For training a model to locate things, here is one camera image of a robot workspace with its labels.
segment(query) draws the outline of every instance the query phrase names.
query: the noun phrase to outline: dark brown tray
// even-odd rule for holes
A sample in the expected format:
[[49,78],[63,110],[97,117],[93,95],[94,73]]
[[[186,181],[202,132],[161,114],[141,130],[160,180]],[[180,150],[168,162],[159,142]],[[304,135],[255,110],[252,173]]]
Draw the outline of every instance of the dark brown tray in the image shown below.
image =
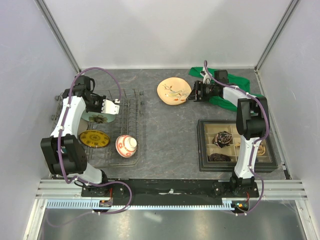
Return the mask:
[[[212,139],[220,131],[227,131],[232,134],[230,146],[219,148],[212,144]],[[240,143],[235,121],[229,120],[199,120],[197,124],[199,169],[201,172],[232,172],[237,164],[239,148],[235,147]],[[271,173],[278,168],[276,157],[269,137],[262,141],[265,146],[265,154],[256,157],[255,171],[257,173]],[[211,162],[208,156],[213,154],[224,154],[230,157],[229,162]]]

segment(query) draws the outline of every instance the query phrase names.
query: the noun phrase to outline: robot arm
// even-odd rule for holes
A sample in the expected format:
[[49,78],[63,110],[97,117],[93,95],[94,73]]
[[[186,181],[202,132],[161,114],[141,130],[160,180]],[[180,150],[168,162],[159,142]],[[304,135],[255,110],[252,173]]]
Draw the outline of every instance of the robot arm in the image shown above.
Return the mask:
[[64,114],[61,114],[58,123],[50,137],[41,140],[41,149],[47,162],[48,168],[53,175],[62,175],[57,151],[62,151],[63,165],[68,177],[77,175],[83,180],[100,184],[103,182],[103,172],[88,163],[87,155],[82,145],[77,140],[78,127],[83,113],[92,112],[99,114],[118,114],[119,101],[108,100],[106,96],[100,96],[91,90],[91,82],[94,80],[87,76],[80,76],[75,82],[73,95],[69,102],[69,90],[62,94],[62,113],[68,108],[68,115],[64,121],[61,135],[61,150],[58,149],[57,139],[63,122]]
[[[195,102],[207,102],[211,97],[219,96],[230,101],[237,106],[236,128],[240,134],[241,144],[238,161],[230,178],[231,191],[236,192],[241,189],[252,190],[255,188],[255,178],[252,173],[261,141],[257,141],[266,134],[266,122],[262,111],[257,103],[245,93],[225,85],[229,83],[228,72],[218,70],[214,72],[214,78],[224,84],[214,82],[212,84],[210,75],[205,68],[201,72],[203,80],[196,81],[188,100]],[[263,106],[269,121],[268,104],[265,97],[259,97],[259,102]]]

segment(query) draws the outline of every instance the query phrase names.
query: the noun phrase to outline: wire rack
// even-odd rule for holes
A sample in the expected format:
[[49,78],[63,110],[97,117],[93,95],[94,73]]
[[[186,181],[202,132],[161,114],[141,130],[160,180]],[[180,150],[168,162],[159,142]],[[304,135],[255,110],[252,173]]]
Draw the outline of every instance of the wire rack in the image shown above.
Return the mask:
[[[95,93],[100,96],[105,95],[109,100],[119,98],[119,90],[95,90]],[[116,115],[114,121],[109,123],[94,123],[89,122],[89,130],[98,130],[106,133],[110,138],[110,143],[107,147],[92,148],[82,145],[87,154],[88,162],[95,168],[103,169],[106,167],[131,167],[138,163],[140,158],[141,146],[141,104],[143,91],[138,88],[121,89],[121,100],[119,114]],[[55,115],[52,115],[53,129],[58,123],[62,111],[62,97],[56,96],[59,101]],[[137,150],[130,158],[122,157],[116,150],[116,140],[120,135],[130,135],[137,141]]]

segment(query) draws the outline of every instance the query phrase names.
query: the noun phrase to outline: white enclosure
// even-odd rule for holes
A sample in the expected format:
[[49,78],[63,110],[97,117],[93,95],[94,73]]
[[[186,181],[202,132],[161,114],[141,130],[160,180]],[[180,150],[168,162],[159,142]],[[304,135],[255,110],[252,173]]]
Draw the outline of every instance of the white enclosure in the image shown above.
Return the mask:
[[260,70],[293,178],[320,222],[320,2],[300,1]]
[[[299,3],[277,27],[292,2]],[[319,0],[3,0],[0,9],[0,239],[25,232],[49,174],[40,141],[74,69],[188,69],[204,60],[253,76],[258,66],[282,160],[320,223]]]
[[45,0],[80,68],[253,68],[290,0]]
[[34,1],[0,2],[0,239],[25,232],[41,178],[55,95],[75,72]]

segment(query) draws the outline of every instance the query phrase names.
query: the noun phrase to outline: green cloth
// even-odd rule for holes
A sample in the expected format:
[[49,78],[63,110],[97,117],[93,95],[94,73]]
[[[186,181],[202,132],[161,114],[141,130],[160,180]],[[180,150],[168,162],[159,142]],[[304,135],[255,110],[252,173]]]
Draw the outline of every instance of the green cloth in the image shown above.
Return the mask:
[[[208,68],[208,70],[214,76],[216,69]],[[200,74],[201,71],[202,71],[201,66],[192,67],[189,71],[189,75],[197,78],[203,78]],[[242,90],[246,91],[247,93],[250,93],[250,81],[248,79],[241,76],[235,76],[229,73],[228,73],[228,79],[229,79],[229,83],[236,84]],[[254,94],[254,93],[251,93],[251,94],[257,97],[262,97],[261,94]],[[237,111],[237,107],[235,105],[233,105],[228,100],[224,100],[219,96],[211,97],[209,102],[212,103],[213,105],[218,105],[221,108],[224,108],[233,112]]]

